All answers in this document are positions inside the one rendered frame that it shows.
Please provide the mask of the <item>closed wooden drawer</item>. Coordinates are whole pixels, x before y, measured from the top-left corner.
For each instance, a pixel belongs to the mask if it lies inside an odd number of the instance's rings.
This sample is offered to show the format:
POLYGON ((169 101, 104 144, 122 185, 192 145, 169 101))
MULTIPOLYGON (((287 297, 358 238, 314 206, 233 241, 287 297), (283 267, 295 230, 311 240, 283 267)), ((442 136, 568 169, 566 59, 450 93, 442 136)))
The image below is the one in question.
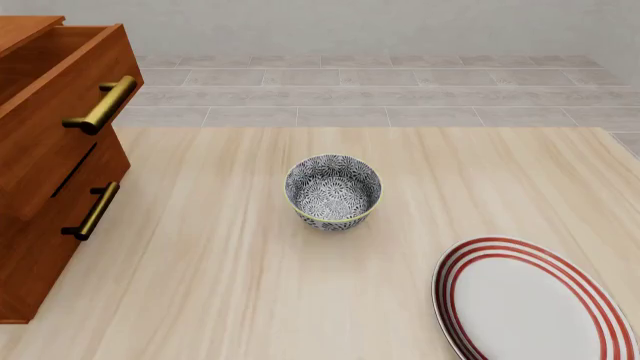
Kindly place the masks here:
POLYGON ((74 236, 64 235, 64 227, 78 227, 98 199, 93 188, 103 188, 110 182, 120 182, 130 167, 124 149, 113 128, 100 135, 73 175, 56 197, 48 200, 44 209, 22 232, 26 241, 23 256, 38 261, 70 257, 80 245, 74 236))

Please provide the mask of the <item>open wooden drawer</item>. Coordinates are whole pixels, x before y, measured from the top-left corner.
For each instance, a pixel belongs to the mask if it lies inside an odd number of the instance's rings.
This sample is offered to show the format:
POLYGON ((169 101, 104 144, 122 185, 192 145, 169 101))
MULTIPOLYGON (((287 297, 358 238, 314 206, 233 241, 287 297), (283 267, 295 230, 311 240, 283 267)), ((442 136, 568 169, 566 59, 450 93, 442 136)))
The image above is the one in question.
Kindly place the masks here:
POLYGON ((144 80, 121 24, 55 26, 0 57, 0 214, 32 218, 50 199, 98 135, 62 121, 125 75, 138 83, 129 102, 144 80))

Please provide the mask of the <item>wooden cabinet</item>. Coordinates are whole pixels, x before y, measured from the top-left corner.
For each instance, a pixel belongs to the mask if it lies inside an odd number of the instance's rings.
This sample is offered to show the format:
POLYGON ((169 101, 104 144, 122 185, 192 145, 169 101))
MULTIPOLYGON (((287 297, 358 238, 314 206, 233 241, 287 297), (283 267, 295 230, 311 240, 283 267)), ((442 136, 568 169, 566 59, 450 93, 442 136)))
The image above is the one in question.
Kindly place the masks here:
MULTIPOLYGON (((61 16, 0 16, 0 57, 55 26, 69 25, 61 16)), ((108 128, 113 128, 112 122, 97 135, 92 146, 67 174, 50 199, 56 197, 70 179, 83 158, 95 146, 98 137, 108 128)), ((26 241, 22 232, 38 212, 28 219, 0 214, 0 324, 29 323, 75 253, 66 259, 57 257, 36 262, 23 256, 26 241)))

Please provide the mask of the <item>patterned black and white bowl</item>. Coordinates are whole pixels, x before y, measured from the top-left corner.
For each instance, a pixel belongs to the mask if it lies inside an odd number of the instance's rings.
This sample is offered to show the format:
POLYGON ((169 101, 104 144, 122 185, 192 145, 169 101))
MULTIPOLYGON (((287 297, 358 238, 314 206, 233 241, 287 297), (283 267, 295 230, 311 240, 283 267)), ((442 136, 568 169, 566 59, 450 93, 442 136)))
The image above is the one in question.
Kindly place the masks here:
POLYGON ((289 170, 284 193, 305 224, 323 231, 343 231, 366 220, 381 200, 383 185, 364 161, 321 154, 289 170))

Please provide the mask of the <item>white plate with red rings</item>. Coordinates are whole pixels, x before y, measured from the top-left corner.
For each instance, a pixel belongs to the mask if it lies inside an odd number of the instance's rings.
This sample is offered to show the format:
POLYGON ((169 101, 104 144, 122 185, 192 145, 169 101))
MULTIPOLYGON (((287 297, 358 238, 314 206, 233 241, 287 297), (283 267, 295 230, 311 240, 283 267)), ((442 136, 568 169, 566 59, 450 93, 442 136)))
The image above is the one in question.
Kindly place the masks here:
POLYGON ((640 360, 633 329, 604 288, 522 239, 455 243, 435 265, 431 299, 460 360, 640 360))

